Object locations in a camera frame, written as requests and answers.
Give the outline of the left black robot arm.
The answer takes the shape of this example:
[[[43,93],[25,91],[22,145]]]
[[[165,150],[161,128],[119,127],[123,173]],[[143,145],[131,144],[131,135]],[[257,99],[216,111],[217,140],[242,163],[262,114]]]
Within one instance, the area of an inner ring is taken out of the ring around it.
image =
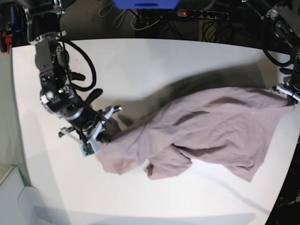
[[[300,102],[300,16],[296,15],[283,0],[244,0],[262,19],[261,40],[265,42],[264,30],[269,27],[277,39],[288,45],[290,59],[287,62],[276,60],[268,52],[265,56],[285,75],[283,83],[272,87],[273,91],[286,94],[289,105]]]

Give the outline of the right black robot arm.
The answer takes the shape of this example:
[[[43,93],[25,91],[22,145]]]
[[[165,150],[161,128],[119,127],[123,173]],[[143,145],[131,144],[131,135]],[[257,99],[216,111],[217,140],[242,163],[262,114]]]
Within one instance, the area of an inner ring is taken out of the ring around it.
[[[66,39],[60,28],[60,19],[72,0],[20,0],[27,20],[28,42],[35,46],[35,64],[39,70],[41,84],[40,101],[50,113],[67,120],[71,127],[67,132],[76,131],[81,141],[87,144],[95,135],[101,143],[108,143],[119,131],[113,129],[116,121],[105,118],[105,111],[96,111],[91,103],[102,95],[96,89],[97,74],[88,55],[76,44]],[[76,49],[88,63],[92,82],[88,87],[73,84],[83,81],[85,76],[69,68],[69,54],[65,45]]]

